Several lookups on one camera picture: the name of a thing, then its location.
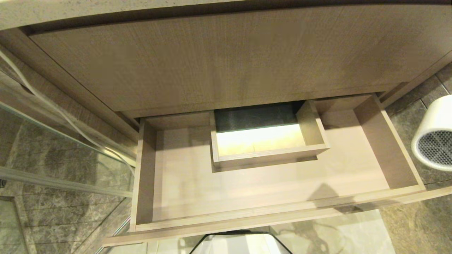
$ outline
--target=wooden drawer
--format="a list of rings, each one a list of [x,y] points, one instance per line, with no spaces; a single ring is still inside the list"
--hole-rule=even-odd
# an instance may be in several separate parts
[[[278,116],[283,117],[284,114],[281,112],[287,111],[284,109],[288,106],[290,108],[290,103],[252,110],[245,107],[244,110],[234,109],[233,112],[241,112],[238,113],[241,115],[249,114],[250,118],[260,118],[256,114],[261,111],[261,116],[268,113],[271,117],[278,118]],[[279,111],[280,114],[271,114],[272,111]],[[289,114],[292,115],[295,122],[284,125],[275,125],[274,122],[271,122],[265,126],[248,124],[247,128],[217,132],[215,122],[217,116],[211,111],[210,133],[214,166],[224,171],[257,165],[290,163],[297,160],[309,160],[330,148],[313,101],[306,101],[295,114]]]
[[[450,193],[425,191],[375,95],[308,103],[331,148],[313,160],[238,170],[214,166],[211,112],[142,119],[134,232],[104,245],[336,216]]]

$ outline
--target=wooden cabinet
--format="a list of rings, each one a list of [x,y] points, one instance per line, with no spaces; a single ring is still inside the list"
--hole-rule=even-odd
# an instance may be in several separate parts
[[[211,112],[141,122],[126,244],[335,216],[415,200],[425,187],[375,95],[310,101],[330,148],[314,160],[216,168]]]
[[[113,111],[137,118],[389,91],[450,52],[451,34],[450,6],[337,5],[30,38]]]

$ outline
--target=black rim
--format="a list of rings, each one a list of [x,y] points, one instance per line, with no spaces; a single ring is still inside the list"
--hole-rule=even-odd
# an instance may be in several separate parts
[[[207,234],[204,235],[201,240],[199,240],[199,242],[195,245],[195,247],[193,248],[192,251],[190,251],[190,254],[193,253],[193,251],[202,243],[202,241],[204,241],[204,239],[206,239],[207,237],[211,236],[211,235],[271,235],[282,247],[284,247],[284,249],[290,253],[293,254],[274,234],[270,233],[270,232],[264,232],[264,231],[257,231],[257,232],[252,232],[249,230],[235,230],[235,231],[228,231],[228,232],[222,232],[222,233],[214,233],[214,234]]]

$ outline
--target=marble floor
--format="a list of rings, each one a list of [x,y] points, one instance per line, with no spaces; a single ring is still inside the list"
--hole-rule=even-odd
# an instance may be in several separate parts
[[[36,177],[94,185],[115,190],[130,190],[128,168],[80,142],[0,109],[0,166]],[[108,233],[122,222],[105,228],[102,224],[124,202],[123,197],[47,188],[17,181],[7,181],[0,188],[0,198],[15,204],[22,227],[21,234],[30,254],[74,253],[87,239],[103,228]],[[0,218],[0,252],[13,251],[17,245],[2,244],[5,236],[16,235]],[[118,216],[122,221],[126,217]]]

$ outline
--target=gray marble wall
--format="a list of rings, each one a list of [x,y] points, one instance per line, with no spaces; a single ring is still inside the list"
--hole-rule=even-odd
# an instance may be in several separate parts
[[[4,127],[0,141],[7,144],[0,147],[0,152],[5,155],[3,166],[7,168],[106,188],[130,188],[125,165],[83,144],[2,109],[0,127]],[[14,197],[31,254],[75,252],[124,200],[15,181],[8,181],[0,189],[0,196]],[[0,238],[4,235],[10,233],[0,227]]]
[[[412,155],[410,142],[429,105],[450,93],[452,63],[386,109],[427,189],[451,186],[452,172],[442,172],[421,164]],[[396,253],[452,252],[451,195],[383,208],[380,213]]]

